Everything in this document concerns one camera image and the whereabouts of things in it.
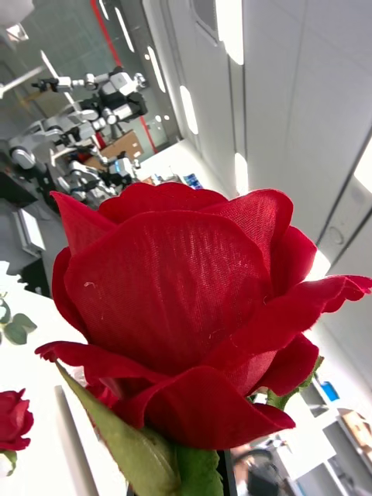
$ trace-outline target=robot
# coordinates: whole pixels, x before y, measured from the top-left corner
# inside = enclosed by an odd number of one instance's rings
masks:
[[[50,88],[54,92],[71,93],[74,88],[86,88],[95,94],[92,98],[67,105],[53,117],[34,122],[24,133],[10,139],[10,157],[29,177],[36,179],[47,202],[50,191],[57,189],[97,207],[101,201],[117,195],[133,182],[139,164],[138,161],[132,164],[124,153],[113,159],[103,157],[95,145],[95,133],[107,125],[130,122],[146,114],[145,101],[137,91],[138,87],[144,88],[145,85],[142,74],[138,73],[132,79],[121,67],[97,77],[86,74],[79,80],[70,77],[39,80],[33,86],[40,91]],[[89,152],[98,158],[104,170],[71,160],[67,173],[53,178],[47,164],[40,163],[33,154],[37,146],[47,142],[59,148],[55,157]]]
[[[9,154],[12,160],[23,169],[41,167],[33,154],[41,143],[76,148],[87,140],[93,140],[95,133],[106,125],[117,122],[130,122],[147,112],[143,96],[136,90],[146,84],[142,74],[132,79],[122,67],[113,72],[94,76],[86,74],[84,79],[52,77],[41,79],[33,86],[40,91],[50,88],[54,92],[71,93],[74,88],[96,91],[92,98],[67,105],[61,112],[48,119],[41,119],[29,126],[24,133],[9,140]],[[93,154],[103,165],[107,159],[98,149]]]

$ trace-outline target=red stripe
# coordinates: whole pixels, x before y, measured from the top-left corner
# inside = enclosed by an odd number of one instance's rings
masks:
[[[145,119],[143,118],[143,115],[140,116],[139,120],[141,121],[141,124],[142,124],[143,128],[145,129],[145,133],[147,134],[147,138],[150,141],[150,145],[151,145],[151,147],[153,149],[153,152],[154,153],[157,153],[157,148],[155,147],[155,143],[153,142],[153,138],[150,135],[149,128],[147,127],[147,124],[145,122]]]
[[[99,27],[101,28],[103,36],[105,37],[106,43],[108,44],[108,48],[110,49],[112,56],[114,57],[114,61],[115,61],[116,65],[122,66],[122,62],[120,61],[120,57],[118,55],[118,52],[116,51],[116,48],[112,44],[112,39],[109,35],[109,31],[106,29],[105,21],[102,18],[101,11],[98,8],[96,0],[91,0],[91,7],[93,9],[93,12],[95,13],[97,20],[98,20]],[[151,148],[153,149],[153,152],[157,153],[157,148],[155,147],[155,143],[153,142],[153,138],[150,135],[150,131],[149,131],[149,128],[147,127],[145,119],[141,116],[139,118],[139,120],[141,121],[141,124],[145,130],[147,138],[150,141],[150,145],[151,145]]]
[[[114,61],[117,65],[122,65],[120,61],[120,57],[118,55],[118,52],[116,51],[115,47],[112,44],[111,37],[109,35],[109,31],[106,29],[105,26],[105,21],[103,20],[101,13],[99,11],[98,5],[95,0],[91,0],[91,7],[93,8],[93,12],[95,13],[95,16],[98,20],[99,27],[101,28],[101,31],[103,33],[103,36],[105,37],[106,43],[108,44],[108,48],[110,49],[112,56],[114,57]]]

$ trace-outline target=fabric petal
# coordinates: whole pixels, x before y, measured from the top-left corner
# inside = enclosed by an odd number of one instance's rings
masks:
[[[165,374],[199,363],[271,292],[258,247],[198,212],[131,218],[75,255],[65,284],[92,343]]]
[[[310,329],[323,312],[333,312],[341,301],[359,299],[367,293],[372,280],[364,279],[367,278],[363,278],[363,287],[361,282],[357,285],[345,276],[297,284],[284,296],[259,308],[245,326],[220,343],[203,363],[229,374],[254,355],[285,348],[297,334]]]
[[[282,350],[279,350],[257,388],[265,386],[278,396],[293,391],[305,381],[314,369],[319,348],[303,334],[297,335]]]
[[[73,255],[115,228],[113,222],[71,196],[56,192],[52,196],[58,204]]]
[[[0,441],[0,450],[21,451],[30,443],[30,438],[17,437],[14,441]]]
[[[237,224],[259,246],[270,270],[271,252],[288,229],[293,204],[284,193],[263,189],[204,208],[203,212],[220,215]]]
[[[0,415],[11,412],[21,399],[26,389],[17,391],[2,391],[0,392]]]
[[[167,379],[167,376],[153,372],[125,356],[110,353],[90,344],[55,341],[40,346],[35,353],[45,360],[60,359],[66,365],[84,367],[84,375],[89,384],[95,384],[106,378],[140,377],[146,379],[148,384],[156,384]]]
[[[164,210],[201,210],[208,205],[227,202],[216,191],[195,190],[179,183],[153,186],[146,183],[131,184],[120,196],[101,203],[99,213],[110,221],[121,224],[134,215]]]
[[[288,227],[271,259],[271,280],[277,296],[306,278],[316,251],[316,245],[305,234],[293,226]]]
[[[343,290],[325,306],[324,312],[337,312],[345,300],[358,301],[365,294],[370,294],[372,279],[364,276],[333,276],[342,277],[344,280]]]
[[[295,426],[287,414],[253,405],[211,367],[196,367],[157,384],[115,412],[138,429],[153,426],[166,437],[201,450],[227,450]]]
[[[52,296],[54,303],[57,306],[58,312],[67,320],[75,329],[80,331],[89,341],[88,331],[81,318],[77,308],[68,296],[64,286],[64,275],[70,263],[71,252],[70,248],[66,247],[58,253],[53,266],[52,278]]]
[[[23,419],[23,426],[19,435],[23,436],[24,434],[27,434],[27,432],[31,429],[32,426],[33,426],[33,414],[31,412],[26,412],[25,418]]]

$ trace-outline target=cardboard box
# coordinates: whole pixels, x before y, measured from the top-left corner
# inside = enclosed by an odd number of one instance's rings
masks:
[[[137,138],[136,133],[131,130],[124,134],[121,138],[102,148],[101,154],[107,158],[117,157],[121,152],[126,152],[130,160],[139,158],[143,154],[143,148]],[[96,157],[91,157],[85,161],[85,165],[95,167],[96,169],[103,169],[104,167],[98,162]]]

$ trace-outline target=blue object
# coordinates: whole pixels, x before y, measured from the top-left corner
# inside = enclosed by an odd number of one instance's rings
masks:
[[[191,186],[194,189],[203,189],[202,185],[200,184],[195,174],[189,174],[188,176],[184,176],[184,180],[186,181],[186,184],[188,186]]]
[[[322,382],[320,385],[330,401],[339,400],[339,395],[337,394],[336,389],[331,385],[330,382],[328,381]]]

